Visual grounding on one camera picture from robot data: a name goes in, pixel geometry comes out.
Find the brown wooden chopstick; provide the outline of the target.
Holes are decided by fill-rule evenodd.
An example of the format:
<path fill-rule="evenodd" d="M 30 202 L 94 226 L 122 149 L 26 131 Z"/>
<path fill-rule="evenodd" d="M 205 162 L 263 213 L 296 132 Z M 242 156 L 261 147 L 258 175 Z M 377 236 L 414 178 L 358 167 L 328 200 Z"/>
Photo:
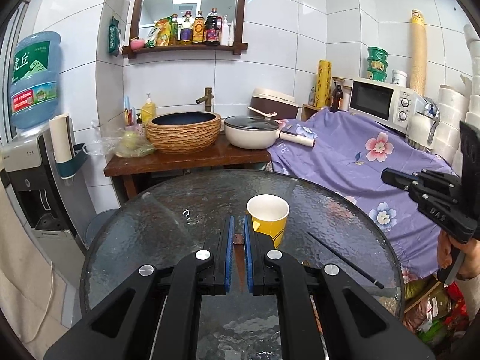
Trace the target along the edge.
<path fill-rule="evenodd" d="M 235 264 L 238 272 L 240 292 L 243 293 L 246 289 L 246 260 L 244 250 L 244 236 L 241 233 L 233 235 L 233 251 L 235 255 Z"/>

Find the yellow duck mug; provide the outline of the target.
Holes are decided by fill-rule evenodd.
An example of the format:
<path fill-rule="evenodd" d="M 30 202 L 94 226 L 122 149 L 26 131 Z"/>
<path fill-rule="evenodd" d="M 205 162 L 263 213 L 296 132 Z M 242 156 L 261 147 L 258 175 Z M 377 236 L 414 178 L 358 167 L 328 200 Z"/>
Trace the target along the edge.
<path fill-rule="evenodd" d="M 247 202 L 247 212 L 251 215 L 255 232 L 269 235 L 277 249 L 283 239 L 290 214 L 286 200 L 272 194 L 261 194 Z"/>

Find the black chopstick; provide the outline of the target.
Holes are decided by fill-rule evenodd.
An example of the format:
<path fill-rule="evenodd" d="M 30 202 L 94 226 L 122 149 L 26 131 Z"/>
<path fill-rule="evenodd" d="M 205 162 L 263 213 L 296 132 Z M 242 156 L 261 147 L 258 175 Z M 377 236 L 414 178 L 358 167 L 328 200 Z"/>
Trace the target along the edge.
<path fill-rule="evenodd" d="M 331 252 L 332 254 L 334 254 L 337 258 L 340 258 L 344 263 L 346 263 L 350 268 L 352 268 L 353 270 L 355 270 L 357 273 L 359 273 L 360 275 L 362 275 L 364 278 L 366 278 L 370 283 L 374 284 L 375 286 L 377 286 L 379 289 L 385 289 L 385 286 L 383 283 L 381 283 L 379 280 L 375 279 L 373 276 L 371 276 L 370 274 L 368 274 L 368 272 L 366 272 L 365 270 L 363 270 L 361 267 L 357 266 L 354 262 L 350 261 L 348 258 L 344 257 L 343 255 L 341 255 L 340 252 L 338 252 L 337 250 L 335 250 L 333 247 L 327 245 L 324 241 L 322 241 L 320 238 L 318 238 L 317 236 L 315 236 L 314 234 L 312 234 L 311 232 L 307 232 L 307 234 L 313 239 L 315 240 L 316 242 L 318 242 L 319 244 L 321 244 L 323 247 L 325 247 L 327 250 L 329 250 L 329 252 Z"/>

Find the white kettle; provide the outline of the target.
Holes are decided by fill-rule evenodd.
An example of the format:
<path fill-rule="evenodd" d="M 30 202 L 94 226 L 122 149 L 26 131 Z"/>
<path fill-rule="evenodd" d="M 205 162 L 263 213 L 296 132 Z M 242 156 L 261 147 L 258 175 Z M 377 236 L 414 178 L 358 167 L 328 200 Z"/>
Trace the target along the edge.
<path fill-rule="evenodd" d="M 407 143 L 418 150 L 431 152 L 434 147 L 436 129 L 440 122 L 440 111 L 435 102 L 425 97 L 425 106 L 417 111 L 406 130 Z"/>

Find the purple floral cloth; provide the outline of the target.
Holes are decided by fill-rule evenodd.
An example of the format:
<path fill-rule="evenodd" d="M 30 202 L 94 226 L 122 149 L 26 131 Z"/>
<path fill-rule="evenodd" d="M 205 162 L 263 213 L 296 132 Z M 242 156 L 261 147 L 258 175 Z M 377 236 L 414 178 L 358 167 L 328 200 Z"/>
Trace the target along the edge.
<path fill-rule="evenodd" d="M 387 167 L 412 174 L 428 169 L 452 173 L 438 155 L 411 147 L 397 133 L 373 120 L 323 109 L 302 122 L 286 119 L 281 127 L 312 138 L 312 148 L 279 140 L 268 148 L 272 169 L 321 185 L 357 205 L 383 231 L 406 281 L 437 272 L 440 229 L 402 192 L 383 183 Z"/>

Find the wooden counter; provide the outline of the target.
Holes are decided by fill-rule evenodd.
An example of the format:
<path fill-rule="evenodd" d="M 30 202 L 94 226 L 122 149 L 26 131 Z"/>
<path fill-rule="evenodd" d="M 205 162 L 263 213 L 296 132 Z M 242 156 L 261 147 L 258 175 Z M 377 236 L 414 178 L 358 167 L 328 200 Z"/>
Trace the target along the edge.
<path fill-rule="evenodd" d="M 267 150 L 246 150 L 231 145 L 224 134 L 202 151 L 190 154 L 165 154 L 157 150 L 140 158 L 114 156 L 103 170 L 106 177 L 120 181 L 129 199 L 138 194 L 133 175 L 184 171 L 200 167 L 224 167 L 268 163 L 271 156 Z"/>

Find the white microwave oven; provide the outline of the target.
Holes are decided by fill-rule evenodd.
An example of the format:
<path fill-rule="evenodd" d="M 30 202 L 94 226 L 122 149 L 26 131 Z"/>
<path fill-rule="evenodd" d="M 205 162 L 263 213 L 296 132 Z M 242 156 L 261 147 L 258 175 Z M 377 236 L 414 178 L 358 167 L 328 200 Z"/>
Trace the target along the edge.
<path fill-rule="evenodd" d="M 352 83 L 348 111 L 399 133 L 405 134 L 409 120 L 425 109 L 425 99 L 411 88 L 364 78 Z"/>

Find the round glass table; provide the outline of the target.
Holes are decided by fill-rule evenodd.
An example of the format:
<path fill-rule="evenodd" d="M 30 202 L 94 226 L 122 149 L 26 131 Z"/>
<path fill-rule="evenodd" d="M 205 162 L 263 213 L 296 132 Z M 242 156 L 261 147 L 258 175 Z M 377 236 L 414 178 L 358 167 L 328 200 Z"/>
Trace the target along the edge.
<path fill-rule="evenodd" d="M 124 203 L 92 241 L 80 281 L 88 312 L 143 264 L 171 267 L 204 247 L 233 217 L 244 232 L 247 203 L 270 194 L 289 205 L 280 248 L 310 267 L 339 265 L 396 317 L 404 312 L 404 280 L 395 252 L 350 193 L 272 172 L 222 170 L 167 180 Z M 246 251 L 233 246 L 230 291 L 204 297 L 198 359 L 279 359 L 275 297 L 247 287 Z"/>

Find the cream pan with lid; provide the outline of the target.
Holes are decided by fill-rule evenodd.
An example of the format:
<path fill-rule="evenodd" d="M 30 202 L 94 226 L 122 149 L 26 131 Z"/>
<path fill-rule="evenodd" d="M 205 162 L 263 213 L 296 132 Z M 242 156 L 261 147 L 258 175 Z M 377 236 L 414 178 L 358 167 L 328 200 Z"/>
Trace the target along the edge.
<path fill-rule="evenodd" d="M 315 146 L 313 138 L 284 131 L 277 121 L 253 116 L 225 118 L 224 133 L 231 145 L 247 150 L 267 149 L 279 139 L 310 148 Z"/>

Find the brown glass bottle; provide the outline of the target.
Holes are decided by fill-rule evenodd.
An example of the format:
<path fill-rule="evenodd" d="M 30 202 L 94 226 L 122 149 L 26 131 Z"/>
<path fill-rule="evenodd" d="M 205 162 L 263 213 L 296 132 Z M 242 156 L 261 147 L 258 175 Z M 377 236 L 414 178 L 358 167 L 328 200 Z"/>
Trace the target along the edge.
<path fill-rule="evenodd" d="M 330 104 L 330 110 L 332 112 L 339 111 L 341 109 L 341 103 L 343 100 L 342 86 L 338 83 L 335 84 L 335 88 L 332 92 L 332 99 Z"/>

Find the woven basket sink bowl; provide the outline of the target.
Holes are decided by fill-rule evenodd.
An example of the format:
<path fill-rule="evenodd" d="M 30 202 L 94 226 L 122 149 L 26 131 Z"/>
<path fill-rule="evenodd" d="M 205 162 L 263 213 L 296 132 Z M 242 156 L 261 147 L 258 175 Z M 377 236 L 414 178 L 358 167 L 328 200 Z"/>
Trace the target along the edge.
<path fill-rule="evenodd" d="M 146 138 L 156 150 L 169 155 L 202 151 L 215 143 L 220 131 L 221 116 L 207 111 L 165 114 L 145 126 Z"/>

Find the brown rice cooker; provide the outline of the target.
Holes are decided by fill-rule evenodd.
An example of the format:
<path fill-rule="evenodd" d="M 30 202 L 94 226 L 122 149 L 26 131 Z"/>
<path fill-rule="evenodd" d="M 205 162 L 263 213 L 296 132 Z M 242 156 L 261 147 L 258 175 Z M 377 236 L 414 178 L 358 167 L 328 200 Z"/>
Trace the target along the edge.
<path fill-rule="evenodd" d="M 295 98 L 288 94 L 267 88 L 255 88 L 248 110 L 250 116 L 260 118 L 276 113 L 271 119 L 295 119 L 299 112 L 299 105 L 295 102 Z"/>

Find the green instant noodle cups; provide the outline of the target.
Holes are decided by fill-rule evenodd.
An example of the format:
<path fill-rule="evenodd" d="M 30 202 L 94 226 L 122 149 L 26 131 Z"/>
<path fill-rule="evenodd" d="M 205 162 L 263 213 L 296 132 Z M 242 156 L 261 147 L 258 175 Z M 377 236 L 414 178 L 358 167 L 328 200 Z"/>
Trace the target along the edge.
<path fill-rule="evenodd" d="M 368 47 L 367 58 L 367 78 L 370 80 L 376 80 L 385 82 L 387 77 L 387 62 L 388 53 L 381 48 L 375 46 Z"/>

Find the brass faucet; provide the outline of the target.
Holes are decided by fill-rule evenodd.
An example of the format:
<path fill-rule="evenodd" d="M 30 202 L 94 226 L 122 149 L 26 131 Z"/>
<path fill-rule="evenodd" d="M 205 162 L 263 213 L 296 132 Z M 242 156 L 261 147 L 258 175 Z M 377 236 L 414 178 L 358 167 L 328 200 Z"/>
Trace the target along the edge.
<path fill-rule="evenodd" d="M 195 100 L 197 104 L 204 105 L 204 111 L 212 112 L 212 100 L 214 99 L 214 95 L 212 92 L 212 87 L 206 87 L 204 89 L 204 95 L 199 97 Z"/>

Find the tall paper cup stack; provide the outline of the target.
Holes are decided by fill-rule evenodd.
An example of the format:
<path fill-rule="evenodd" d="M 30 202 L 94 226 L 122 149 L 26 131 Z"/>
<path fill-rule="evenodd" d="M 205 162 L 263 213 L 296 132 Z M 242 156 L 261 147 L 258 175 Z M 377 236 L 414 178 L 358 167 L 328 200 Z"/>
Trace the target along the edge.
<path fill-rule="evenodd" d="M 410 88 L 420 96 L 425 95 L 427 68 L 427 35 L 423 14 L 411 11 L 411 74 Z"/>

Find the yellow wrap roll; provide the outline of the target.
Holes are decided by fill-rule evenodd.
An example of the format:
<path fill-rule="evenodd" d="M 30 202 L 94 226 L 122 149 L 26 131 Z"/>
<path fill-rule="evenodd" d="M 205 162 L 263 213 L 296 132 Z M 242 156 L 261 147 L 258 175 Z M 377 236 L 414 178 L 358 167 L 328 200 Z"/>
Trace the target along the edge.
<path fill-rule="evenodd" d="M 316 76 L 315 106 L 323 108 L 327 105 L 330 93 L 332 63 L 320 60 Z"/>

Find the plastic bag with fruit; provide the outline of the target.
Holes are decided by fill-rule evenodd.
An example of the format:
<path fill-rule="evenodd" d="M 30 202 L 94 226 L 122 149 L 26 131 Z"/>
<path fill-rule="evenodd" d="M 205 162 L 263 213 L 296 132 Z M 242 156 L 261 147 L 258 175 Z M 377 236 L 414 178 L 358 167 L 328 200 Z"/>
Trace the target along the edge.
<path fill-rule="evenodd" d="M 155 152 L 153 144 L 136 127 L 101 127 L 99 137 L 83 149 L 90 156 L 142 158 Z"/>

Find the yellow soap bottle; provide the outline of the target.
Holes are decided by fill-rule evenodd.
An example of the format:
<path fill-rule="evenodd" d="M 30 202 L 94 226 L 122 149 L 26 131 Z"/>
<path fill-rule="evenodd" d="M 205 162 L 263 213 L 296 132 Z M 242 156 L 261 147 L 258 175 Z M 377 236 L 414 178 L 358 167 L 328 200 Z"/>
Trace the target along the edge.
<path fill-rule="evenodd" d="M 151 99 L 151 94 L 146 94 L 146 100 L 141 109 L 140 119 L 144 125 L 156 117 L 156 105 Z"/>

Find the water dispenser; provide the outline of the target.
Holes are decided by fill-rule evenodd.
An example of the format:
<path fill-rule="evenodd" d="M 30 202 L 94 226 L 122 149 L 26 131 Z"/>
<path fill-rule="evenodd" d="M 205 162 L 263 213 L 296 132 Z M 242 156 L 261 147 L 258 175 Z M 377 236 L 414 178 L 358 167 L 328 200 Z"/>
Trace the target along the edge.
<path fill-rule="evenodd" d="M 63 180 L 47 124 L 17 135 L 3 163 L 33 239 L 57 272 L 75 288 L 86 258 L 86 233 L 96 211 L 82 171 Z"/>

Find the dark soy sauce bottle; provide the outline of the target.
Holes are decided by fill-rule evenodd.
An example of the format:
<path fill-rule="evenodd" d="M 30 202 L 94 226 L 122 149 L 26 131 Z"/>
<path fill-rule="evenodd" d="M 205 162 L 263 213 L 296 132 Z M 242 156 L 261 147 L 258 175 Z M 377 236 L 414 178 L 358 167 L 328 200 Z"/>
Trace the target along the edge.
<path fill-rule="evenodd" d="M 221 43 L 222 18 L 218 15 L 218 9 L 212 8 L 204 23 L 203 42 L 209 46 Z"/>

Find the blue water jug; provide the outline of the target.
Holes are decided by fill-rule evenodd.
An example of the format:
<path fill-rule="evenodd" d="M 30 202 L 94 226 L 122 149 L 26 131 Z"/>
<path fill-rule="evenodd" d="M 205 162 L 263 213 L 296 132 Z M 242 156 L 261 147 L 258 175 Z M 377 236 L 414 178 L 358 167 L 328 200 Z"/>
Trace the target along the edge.
<path fill-rule="evenodd" d="M 15 49 L 10 83 L 10 121 L 18 130 L 42 125 L 59 105 L 58 75 L 61 36 L 52 31 L 34 33 Z"/>

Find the wooden framed wall shelf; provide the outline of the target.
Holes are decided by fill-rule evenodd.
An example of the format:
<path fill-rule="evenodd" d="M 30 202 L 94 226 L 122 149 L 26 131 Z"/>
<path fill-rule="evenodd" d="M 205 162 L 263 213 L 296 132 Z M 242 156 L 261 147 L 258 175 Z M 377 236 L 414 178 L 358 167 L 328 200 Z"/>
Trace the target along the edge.
<path fill-rule="evenodd" d="M 133 0 L 130 30 L 122 54 L 137 55 L 174 50 L 228 51 L 248 49 L 242 39 L 247 0 Z M 212 8 L 222 18 L 220 44 L 203 42 L 204 23 Z"/>

